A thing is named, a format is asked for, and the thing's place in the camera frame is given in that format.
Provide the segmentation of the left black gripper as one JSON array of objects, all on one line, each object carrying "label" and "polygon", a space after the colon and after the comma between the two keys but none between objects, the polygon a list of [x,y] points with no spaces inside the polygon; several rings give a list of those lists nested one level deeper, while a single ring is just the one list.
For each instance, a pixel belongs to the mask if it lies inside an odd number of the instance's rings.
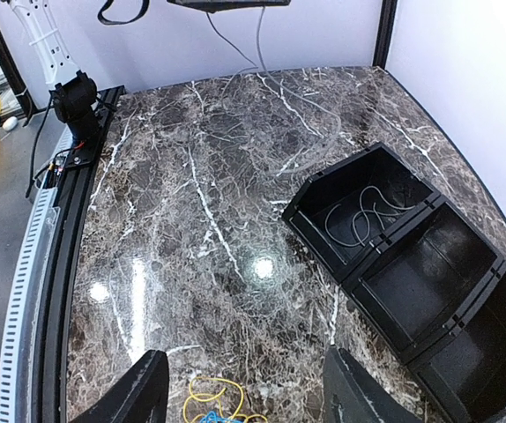
[{"label": "left black gripper", "polygon": [[183,7],[279,7],[288,6],[290,0],[167,0]]}]

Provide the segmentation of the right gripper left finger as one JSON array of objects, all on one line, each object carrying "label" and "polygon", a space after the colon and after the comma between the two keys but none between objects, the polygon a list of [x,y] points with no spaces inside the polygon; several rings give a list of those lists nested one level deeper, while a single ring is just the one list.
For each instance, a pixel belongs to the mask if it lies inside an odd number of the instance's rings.
[{"label": "right gripper left finger", "polygon": [[72,422],[165,422],[168,392],[167,354],[149,350],[99,401]]}]

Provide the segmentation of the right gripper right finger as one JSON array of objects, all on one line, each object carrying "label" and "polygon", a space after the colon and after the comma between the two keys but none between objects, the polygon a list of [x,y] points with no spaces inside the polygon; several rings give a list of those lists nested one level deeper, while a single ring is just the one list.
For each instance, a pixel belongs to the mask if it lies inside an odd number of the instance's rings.
[{"label": "right gripper right finger", "polygon": [[329,347],[323,381],[324,422],[421,422],[344,348]]}]

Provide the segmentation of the black three-compartment bin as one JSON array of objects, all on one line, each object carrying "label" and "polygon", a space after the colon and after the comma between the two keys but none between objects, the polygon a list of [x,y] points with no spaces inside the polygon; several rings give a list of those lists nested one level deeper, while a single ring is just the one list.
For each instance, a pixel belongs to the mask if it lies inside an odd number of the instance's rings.
[{"label": "black three-compartment bin", "polygon": [[506,415],[506,259],[446,196],[376,144],[283,219],[447,420]]}]

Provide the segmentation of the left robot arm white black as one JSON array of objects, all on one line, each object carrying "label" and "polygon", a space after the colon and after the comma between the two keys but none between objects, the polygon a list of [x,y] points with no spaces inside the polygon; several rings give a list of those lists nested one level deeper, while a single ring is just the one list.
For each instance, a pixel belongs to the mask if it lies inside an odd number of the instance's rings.
[{"label": "left robot arm white black", "polygon": [[[2,1],[9,5],[30,38],[46,79],[50,101],[60,122],[65,123],[73,139],[86,142],[100,130],[93,111],[97,102],[94,81],[75,63],[59,32],[48,1]],[[284,7],[291,1],[167,1],[169,4],[213,14],[245,8]],[[114,1],[106,1],[98,10],[97,19],[104,26],[125,26],[140,20],[147,13],[150,1],[141,1],[138,13],[128,20],[104,16]]]}]

